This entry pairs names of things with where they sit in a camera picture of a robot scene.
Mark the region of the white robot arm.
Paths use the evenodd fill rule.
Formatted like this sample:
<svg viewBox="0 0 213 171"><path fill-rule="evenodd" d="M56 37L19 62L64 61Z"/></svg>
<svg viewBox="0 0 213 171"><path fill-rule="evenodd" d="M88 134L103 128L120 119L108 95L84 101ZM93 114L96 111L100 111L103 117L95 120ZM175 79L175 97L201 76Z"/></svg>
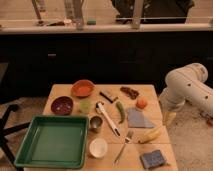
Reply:
<svg viewBox="0 0 213 171"><path fill-rule="evenodd" d="M206 67L192 63L167 73L166 87L159 95L163 124L168 126L186 101L196 105L207 117L213 118L213 88L205 84Z"/></svg>

